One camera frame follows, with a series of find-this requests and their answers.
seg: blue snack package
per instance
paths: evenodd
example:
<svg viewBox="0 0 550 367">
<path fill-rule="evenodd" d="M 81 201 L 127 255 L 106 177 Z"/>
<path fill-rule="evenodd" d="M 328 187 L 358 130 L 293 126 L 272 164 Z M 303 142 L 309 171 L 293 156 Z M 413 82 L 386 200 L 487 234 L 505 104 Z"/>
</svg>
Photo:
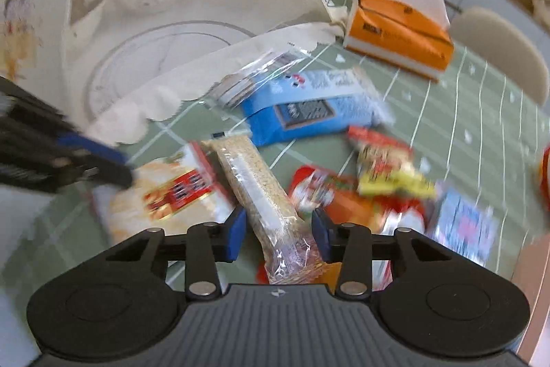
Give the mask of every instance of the blue snack package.
<svg viewBox="0 0 550 367">
<path fill-rule="evenodd" d="M 243 101 L 252 142 L 268 145 L 344 131 L 350 125 L 392 121 L 361 69 L 316 70 L 286 75 Z"/>
<path fill-rule="evenodd" d="M 467 259 L 485 266 L 498 231 L 489 211 L 478 210 L 475 203 L 447 188 L 428 229 L 428 236 Z"/>
</svg>

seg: figurine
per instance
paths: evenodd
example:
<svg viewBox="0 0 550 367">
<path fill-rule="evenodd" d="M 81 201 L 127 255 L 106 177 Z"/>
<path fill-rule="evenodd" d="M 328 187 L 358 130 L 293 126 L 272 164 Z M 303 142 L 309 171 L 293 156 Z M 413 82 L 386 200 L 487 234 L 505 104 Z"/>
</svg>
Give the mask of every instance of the figurine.
<svg viewBox="0 0 550 367">
<path fill-rule="evenodd" d="M 533 0 L 533 19 L 550 30 L 550 0 Z"/>
</svg>

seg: gray ribbed panel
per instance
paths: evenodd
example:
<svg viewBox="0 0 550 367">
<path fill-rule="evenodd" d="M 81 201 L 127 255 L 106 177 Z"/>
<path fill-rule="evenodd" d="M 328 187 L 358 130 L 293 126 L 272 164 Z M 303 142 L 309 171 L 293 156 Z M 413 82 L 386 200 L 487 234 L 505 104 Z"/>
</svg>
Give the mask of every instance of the gray ribbed panel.
<svg viewBox="0 0 550 367">
<path fill-rule="evenodd" d="M 272 295 L 284 291 L 279 297 Z M 231 286 L 194 304 L 176 329 L 134 357 L 94 367 L 525 367 L 511 353 L 453 362 L 401 346 L 368 307 L 333 298 L 323 285 Z M 49 356 L 37 367 L 81 367 Z"/>
</svg>

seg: chair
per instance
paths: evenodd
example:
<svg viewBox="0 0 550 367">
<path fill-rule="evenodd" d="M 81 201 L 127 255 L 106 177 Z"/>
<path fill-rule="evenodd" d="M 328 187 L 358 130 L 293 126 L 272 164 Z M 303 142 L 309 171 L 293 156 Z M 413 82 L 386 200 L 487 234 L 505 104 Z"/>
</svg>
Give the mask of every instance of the chair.
<svg viewBox="0 0 550 367">
<path fill-rule="evenodd" d="M 527 36 L 491 10 L 473 7 L 453 19 L 453 39 L 498 68 L 539 105 L 548 98 L 548 67 Z"/>
</svg>

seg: table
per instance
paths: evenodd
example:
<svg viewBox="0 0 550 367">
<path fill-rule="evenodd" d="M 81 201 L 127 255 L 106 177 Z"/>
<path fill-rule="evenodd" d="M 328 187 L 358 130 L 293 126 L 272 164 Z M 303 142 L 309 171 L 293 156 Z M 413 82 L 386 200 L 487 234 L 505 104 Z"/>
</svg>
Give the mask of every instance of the table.
<svg viewBox="0 0 550 367">
<path fill-rule="evenodd" d="M 538 152 L 550 140 L 550 119 L 513 82 L 460 45 L 439 83 L 349 52 L 340 44 L 319 45 L 297 69 L 356 65 L 389 103 L 396 123 L 387 132 L 414 147 L 416 166 L 428 178 L 444 179 L 480 207 L 493 209 L 500 227 L 487 268 L 511 278 L 520 249 L 548 229 L 533 173 Z M 200 102 L 188 101 L 174 118 L 150 122 L 145 138 L 122 150 L 140 166 L 178 152 L 186 141 L 244 126 L 238 112 L 222 120 Z M 269 145 L 260 153 L 285 188 L 303 164 L 355 173 L 355 153 L 343 134 Z M 24 321 L 34 290 L 107 247 L 90 191 L 84 185 L 69 186 L 12 254 L 0 286 Z M 219 263 L 222 282 L 253 282 L 260 259 L 259 244 L 248 235 L 235 263 Z M 174 289 L 183 288 L 183 271 L 181 263 L 170 267 L 167 282 Z"/>
</svg>

